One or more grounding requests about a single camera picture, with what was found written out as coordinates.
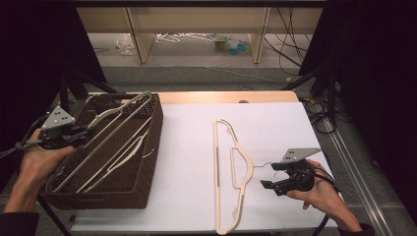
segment table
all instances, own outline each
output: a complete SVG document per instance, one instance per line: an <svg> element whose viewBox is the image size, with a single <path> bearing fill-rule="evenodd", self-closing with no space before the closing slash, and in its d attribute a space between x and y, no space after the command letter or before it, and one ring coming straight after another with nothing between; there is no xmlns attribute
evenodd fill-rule
<svg viewBox="0 0 417 236"><path fill-rule="evenodd" d="M214 167L211 122L227 120L255 166L277 162L288 148L319 146L301 103L292 91L161 92L164 123L145 209L79 210L72 230L79 233L214 233ZM227 137L225 130L221 133ZM311 156L329 170L322 152ZM242 176L242 160L236 175ZM233 220L236 194L229 159L220 160L222 227ZM246 188L242 219L234 232L271 232L317 227L324 214L302 203L277 197L260 180L287 178L270 166L255 167ZM335 226L333 221L328 226Z"/></svg>

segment hand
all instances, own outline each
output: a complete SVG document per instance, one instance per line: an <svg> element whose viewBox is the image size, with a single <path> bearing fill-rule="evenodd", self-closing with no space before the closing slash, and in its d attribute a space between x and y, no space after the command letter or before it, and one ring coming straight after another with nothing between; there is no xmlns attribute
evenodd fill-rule
<svg viewBox="0 0 417 236"><path fill-rule="evenodd" d="M37 140L40 129L33 132L30 139ZM61 149L44 149L40 146L28 147L22 162L5 212L34 211L37 194L47 182L48 176L58 164L75 149L68 146Z"/></svg>
<svg viewBox="0 0 417 236"><path fill-rule="evenodd" d="M320 166L317 161L307 160L313 166ZM316 169L316 174L327 176L324 171ZM340 229L346 231L362 231L355 215L346 206L333 186L321 178L315 177L315 184L308 192L289 191L287 196L292 199L304 201L303 209L313 206L333 219Z"/></svg>

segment black sleeve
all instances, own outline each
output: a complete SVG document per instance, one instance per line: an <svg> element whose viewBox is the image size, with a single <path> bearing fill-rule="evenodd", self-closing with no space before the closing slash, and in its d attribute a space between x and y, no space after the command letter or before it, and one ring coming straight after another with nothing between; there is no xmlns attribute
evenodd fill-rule
<svg viewBox="0 0 417 236"><path fill-rule="evenodd" d="M39 214L35 212L12 212L0 214L0 235L34 235Z"/></svg>
<svg viewBox="0 0 417 236"><path fill-rule="evenodd" d="M338 229L340 236L375 236L374 227L369 224L361 223L361 232L348 232Z"/></svg>

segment white tabletop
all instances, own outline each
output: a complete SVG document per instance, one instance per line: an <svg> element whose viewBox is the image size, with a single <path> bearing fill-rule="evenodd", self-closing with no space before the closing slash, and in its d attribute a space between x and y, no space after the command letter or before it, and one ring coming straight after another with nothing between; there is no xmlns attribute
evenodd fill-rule
<svg viewBox="0 0 417 236"><path fill-rule="evenodd" d="M233 127L240 146L256 166L279 162L289 148L320 145L301 103L162 104L163 126L148 206L145 209L79 210L72 230L85 233L196 233L214 232L214 119ZM219 147L232 141L218 125ZM221 226L233 222L239 191L231 186L230 157L221 154ZM322 152L309 158L329 171ZM246 165L235 155L236 175ZM286 231L317 227L325 216L286 196L266 190L260 180L288 178L269 164L255 167L246 186L242 219L234 232ZM330 220L328 226L335 227Z"/></svg>

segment brown wicker basket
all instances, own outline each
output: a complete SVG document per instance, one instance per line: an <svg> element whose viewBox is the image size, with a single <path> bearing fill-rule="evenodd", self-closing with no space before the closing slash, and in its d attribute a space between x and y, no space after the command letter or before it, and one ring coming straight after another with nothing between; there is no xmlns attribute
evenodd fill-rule
<svg viewBox="0 0 417 236"><path fill-rule="evenodd" d="M92 96L83 107L77 118L76 125L89 124L95 115L101 112L117 108L123 100L129 100L136 94L100 94ZM50 188L56 189L62 181L70 175L82 161L96 148L114 127L126 120L132 112L140 107L147 99L144 97L123 109L123 115L115 120L109 128L103 132L88 147L79 148L75 153L66 157L63 168L59 169ZM95 133L98 134L112 121L117 114L101 120ZM57 192L41 191L41 194L53 206L61 209L83 208L145 208L148 203L149 191L159 147L160 132L162 129L163 114L157 93L152 94L151 101L138 111L131 119L113 135L95 154L93 154L79 168L77 173ZM126 144L133 134L144 126L139 135L145 136L141 147L136 153L119 168L114 169L103 178L95 188L87 193L77 190L83 186L91 176L113 156L122 145Z"/></svg>

